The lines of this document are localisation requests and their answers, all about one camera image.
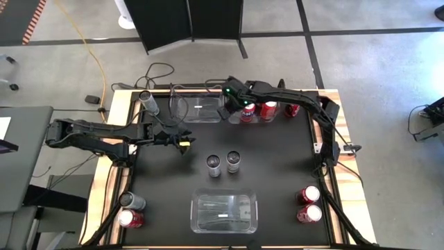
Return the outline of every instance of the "table frame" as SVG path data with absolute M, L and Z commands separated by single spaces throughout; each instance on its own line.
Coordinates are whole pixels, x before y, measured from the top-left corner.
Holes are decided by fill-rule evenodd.
M 131 96 L 133 92 L 140 92 L 141 90 L 116 90 L 111 104 L 110 114 L 108 116 L 108 124 L 114 125 L 125 125 L 128 122 L 128 116 L 130 112 L 133 115 L 139 110 L 140 104 L 138 102 L 132 105 Z M 150 90 L 153 93 L 167 93 L 169 90 Z M 176 90 L 177 92 L 206 92 L 207 90 Z M 350 133 L 348 131 L 347 122 L 345 120 L 345 115 L 343 112 L 341 99 L 338 90 L 311 90 L 318 91 L 319 95 L 329 97 L 341 108 L 338 113 L 338 118 L 336 120 L 336 128 L 342 134 L 345 140 L 351 142 Z M 317 142 L 322 142 L 321 129 L 317 122 L 313 121 L 314 131 Z M 336 134 L 336 141 L 340 141 L 341 138 Z M 109 143 L 118 143 L 119 140 L 104 140 Z M 339 161 L 344 165 L 348 166 L 350 169 L 359 173 L 356 159 L 354 156 L 340 155 Z M 83 231 L 85 230 L 85 237 L 80 243 L 85 243 L 88 241 L 93 233 L 99 228 L 101 222 L 106 218 L 112 207 L 112 202 L 118 194 L 123 192 L 125 185 L 128 181 L 129 169 L 118 169 L 112 167 L 111 160 L 104 156 L 100 157 L 97 162 L 97 168 L 94 175 L 94 180 L 92 183 L 92 189 L 88 200 L 87 216 L 85 216 L 83 222 Z M 108 172 L 110 173 L 110 179 L 108 181 L 108 186 L 105 186 L 107 182 Z M 348 216 L 350 221 L 356 227 L 357 230 L 370 242 L 376 242 L 375 234 L 373 232 L 373 226 L 370 220 L 370 214 L 368 212 L 366 198 L 364 195 L 364 189 L 361 186 L 359 179 L 349 172 L 347 169 L 336 166 L 334 169 L 329 171 L 325 177 L 325 182 L 327 183 L 328 189 L 336 197 L 341 198 L 341 205 L 344 213 Z M 338 192 L 333 187 L 335 184 L 338 187 Z M 341 233 L 341 225 L 339 223 L 338 217 L 335 212 L 330 207 L 330 221 L 333 225 L 333 234 L 336 243 L 345 243 L 348 239 L 343 239 L 343 233 Z M 119 234 L 121 232 L 121 227 L 114 218 L 112 223 L 112 228 L 109 232 L 108 239 L 109 244 L 118 244 Z M 105 237 L 101 239 L 101 244 L 104 244 Z M 149 246 L 150 248 L 162 248 L 157 246 Z M 315 247 L 315 246 L 288 246 L 288 248 L 296 247 Z M 148 246 L 140 246 L 137 248 L 148 248 Z M 190 247 L 168 247 L 168 248 L 190 248 Z M 220 248 L 220 247 L 203 247 L 206 249 Z

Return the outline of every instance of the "silver can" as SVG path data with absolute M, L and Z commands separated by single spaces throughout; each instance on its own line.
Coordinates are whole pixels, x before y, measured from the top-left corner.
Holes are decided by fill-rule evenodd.
M 146 206 L 145 199 L 132 192 L 123 192 L 119 197 L 119 203 L 122 208 L 134 210 L 142 210 Z
M 159 106 L 154 100 L 153 95 L 148 90 L 144 90 L 139 94 L 139 100 L 150 115 L 159 115 Z
M 239 171 L 239 163 L 241 162 L 241 155 L 237 151 L 231 151 L 227 155 L 228 172 L 234 174 Z
M 211 177 L 218 177 L 221 175 L 221 160 L 218 156 L 211 155 L 207 158 L 208 173 Z

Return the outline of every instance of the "clear plastic container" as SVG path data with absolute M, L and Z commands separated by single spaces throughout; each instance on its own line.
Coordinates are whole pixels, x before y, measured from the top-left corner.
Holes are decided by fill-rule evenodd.
M 190 222 L 195 233 L 254 233 L 256 194 L 248 189 L 200 188 L 191 200 Z
M 197 87 L 184 87 L 175 85 L 171 91 L 170 109 L 171 114 L 178 118 L 184 118 L 188 123 L 215 123 L 220 122 L 221 117 L 217 113 L 217 108 L 224 104 L 221 92 L 187 94 L 176 92 L 177 89 L 196 89 Z

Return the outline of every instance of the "red soda can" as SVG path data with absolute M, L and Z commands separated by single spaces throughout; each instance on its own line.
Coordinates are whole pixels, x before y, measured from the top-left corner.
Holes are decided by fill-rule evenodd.
M 243 122 L 251 122 L 253 120 L 253 116 L 255 115 L 256 105 L 254 103 L 247 105 L 241 113 L 241 121 Z
M 321 193 L 319 189 L 315 186 L 308 186 L 301 191 L 297 192 L 295 195 L 296 201 L 302 205 L 311 204 L 317 202 Z
M 138 228 L 144 224 L 144 215 L 131 209 L 119 213 L 119 224 L 124 228 Z
M 316 205 L 307 205 L 299 210 L 296 218 L 298 218 L 298 221 L 301 223 L 315 223 L 321 220 L 322 211 Z
M 295 116 L 298 114 L 299 109 L 300 109 L 300 106 L 297 105 L 297 104 L 287 104 L 287 105 L 285 106 L 285 112 L 284 112 L 284 114 L 285 114 L 287 117 L 295 117 Z
M 268 101 L 262 104 L 261 118 L 264 120 L 270 120 L 275 116 L 276 106 L 278 105 L 275 101 Z

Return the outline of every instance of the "metal can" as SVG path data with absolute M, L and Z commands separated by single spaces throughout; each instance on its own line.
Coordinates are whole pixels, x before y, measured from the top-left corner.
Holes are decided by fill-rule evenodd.
M 296 218 L 298 218 L 298 221 L 302 223 L 315 223 L 321 220 L 322 211 L 316 205 L 307 205 L 299 210 Z
M 211 155 L 207 158 L 208 173 L 211 177 L 218 177 L 221 175 L 221 160 L 218 156 Z
M 227 155 L 228 172 L 234 174 L 239 171 L 239 163 L 241 162 L 241 155 L 237 151 L 231 151 Z
M 119 224 L 125 228 L 138 228 L 144 224 L 144 215 L 131 209 L 119 213 Z
M 253 116 L 255 115 L 256 105 L 254 103 L 247 105 L 241 113 L 241 121 L 243 122 L 251 122 L 253 120 Z
M 144 90 L 139 94 L 139 100 L 145 107 L 149 115 L 159 115 L 159 106 L 154 100 L 153 95 L 148 90 Z
M 132 192 L 123 192 L 119 197 L 119 203 L 122 208 L 134 210 L 142 210 L 146 206 L 145 199 Z
M 307 205 L 317 202 L 320 196 L 321 193 L 319 192 L 319 189 L 317 187 L 308 186 L 297 192 L 295 198 L 298 203 L 301 203 L 302 205 Z
M 261 118 L 264 120 L 271 120 L 275 116 L 276 106 L 278 105 L 275 101 L 268 101 L 264 104 L 262 104 L 261 109 Z
M 299 105 L 297 105 L 297 104 L 287 104 L 285 106 L 284 114 L 287 117 L 295 117 L 298 114 L 299 110 L 300 110 L 300 106 Z

